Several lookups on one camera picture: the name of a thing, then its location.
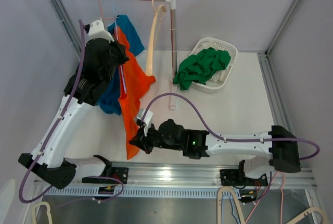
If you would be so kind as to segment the light blue plastic hanger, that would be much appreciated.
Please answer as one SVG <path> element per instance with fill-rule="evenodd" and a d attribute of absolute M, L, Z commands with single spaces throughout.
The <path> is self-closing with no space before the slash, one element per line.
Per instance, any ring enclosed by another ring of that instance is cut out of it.
<path fill-rule="evenodd" d="M 114 35 L 116 37 L 116 44 L 117 44 L 117 48 L 119 49 L 119 52 L 121 54 L 121 61 L 123 61 L 124 58 L 124 52 L 122 50 L 122 47 L 119 44 L 119 36 L 118 36 L 118 25 L 117 25 L 117 13 L 116 13 L 116 7 L 115 7 L 115 3 L 113 3 L 112 5 L 112 10 L 113 10 L 113 15 L 115 17 L 114 19 Z M 121 80 L 122 80 L 122 84 L 123 84 L 123 89 L 124 89 L 124 93 L 127 94 L 127 88 L 126 88 L 126 83 L 125 83 L 125 77 L 124 77 L 124 72 L 123 72 L 123 63 L 120 62 L 120 76 L 121 76 Z"/>

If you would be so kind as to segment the green t shirt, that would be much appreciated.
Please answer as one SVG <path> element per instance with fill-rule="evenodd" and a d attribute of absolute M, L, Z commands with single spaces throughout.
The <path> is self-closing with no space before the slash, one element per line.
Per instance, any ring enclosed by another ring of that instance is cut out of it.
<path fill-rule="evenodd" d="M 188 90 L 193 82 L 205 85 L 216 72 L 225 70 L 230 60 L 228 51 L 215 50 L 212 47 L 202 49 L 180 63 L 173 84 L 179 85 L 181 91 Z"/>

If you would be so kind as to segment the beige plastic hanger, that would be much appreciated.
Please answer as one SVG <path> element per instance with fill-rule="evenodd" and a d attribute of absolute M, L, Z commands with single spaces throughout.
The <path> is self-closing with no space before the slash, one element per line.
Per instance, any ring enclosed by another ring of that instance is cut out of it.
<path fill-rule="evenodd" d="M 145 75 L 149 77 L 153 76 L 153 52 L 155 49 L 155 44 L 158 39 L 164 14 L 167 11 L 167 8 L 164 5 L 159 5 L 158 7 L 155 7 L 154 2 L 155 0 L 151 0 L 151 6 L 154 13 L 154 17 L 150 29 L 147 58 L 146 58 L 146 68 L 145 68 Z"/>

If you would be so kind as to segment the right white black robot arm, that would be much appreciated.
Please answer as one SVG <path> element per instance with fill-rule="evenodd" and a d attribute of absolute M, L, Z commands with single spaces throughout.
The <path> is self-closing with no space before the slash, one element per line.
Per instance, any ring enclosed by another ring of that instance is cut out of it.
<path fill-rule="evenodd" d="M 250 135 L 213 134 L 207 130 L 185 129 L 172 119 L 158 128 L 138 121 L 140 127 L 130 144 L 146 154 L 153 148 L 181 151 L 184 157 L 201 159 L 225 154 L 249 155 L 238 164 L 237 180 L 250 184 L 271 171 L 299 173 L 301 170 L 296 138 L 284 127 L 273 125 L 270 131 Z"/>

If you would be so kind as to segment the blue t shirt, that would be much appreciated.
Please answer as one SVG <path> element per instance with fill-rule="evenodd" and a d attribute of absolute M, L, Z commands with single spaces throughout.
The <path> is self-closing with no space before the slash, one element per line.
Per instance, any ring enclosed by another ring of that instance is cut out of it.
<path fill-rule="evenodd" d="M 145 48 L 141 42 L 140 37 L 137 34 L 137 31 L 127 15 L 118 15 L 116 19 L 117 26 L 125 34 L 126 39 L 130 44 L 130 52 L 136 57 L 138 56 Z M 120 97 L 120 76 L 119 71 L 116 69 L 112 80 L 99 98 L 98 105 L 103 112 L 107 114 L 117 114 L 121 115 L 121 107 L 118 101 Z"/>

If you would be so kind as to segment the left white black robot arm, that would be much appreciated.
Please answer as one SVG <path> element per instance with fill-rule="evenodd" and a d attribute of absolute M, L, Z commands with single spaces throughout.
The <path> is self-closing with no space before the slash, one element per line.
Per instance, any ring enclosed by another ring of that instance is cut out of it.
<path fill-rule="evenodd" d="M 53 126 L 31 153 L 20 155 L 18 162 L 57 189 L 75 180 L 108 182 L 112 177 L 108 159 L 100 155 L 73 159 L 65 154 L 81 121 L 97 105 L 118 66 L 128 60 L 125 46 L 117 40 L 95 38 L 86 42 L 84 60 L 64 89 Z"/>

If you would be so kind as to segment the pink plastic hanger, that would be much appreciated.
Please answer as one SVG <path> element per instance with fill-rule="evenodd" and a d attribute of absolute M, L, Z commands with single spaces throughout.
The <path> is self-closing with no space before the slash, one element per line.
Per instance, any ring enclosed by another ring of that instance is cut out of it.
<path fill-rule="evenodd" d="M 110 21 L 110 20 L 116 20 L 118 18 L 117 16 L 113 16 L 113 17 L 110 17 L 110 18 L 105 18 L 104 17 L 104 11 L 103 11 L 103 6 L 102 6 L 101 0 L 98 0 L 98 6 L 99 6 L 100 18 L 103 22 L 104 21 Z"/>

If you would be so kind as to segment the orange t shirt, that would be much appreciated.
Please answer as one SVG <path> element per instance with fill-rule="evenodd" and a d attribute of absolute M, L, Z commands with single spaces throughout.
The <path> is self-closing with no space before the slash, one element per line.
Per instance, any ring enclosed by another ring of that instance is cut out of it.
<path fill-rule="evenodd" d="M 140 99 L 148 92 L 150 86 L 156 82 L 154 76 L 147 76 L 130 51 L 130 43 L 120 27 L 115 29 L 118 42 L 125 47 L 129 60 L 119 68 L 120 97 L 123 124 L 126 134 L 126 159 L 130 160 L 139 153 L 139 148 L 130 144 L 130 140 L 137 134 L 138 125 L 135 117 L 140 108 Z"/>

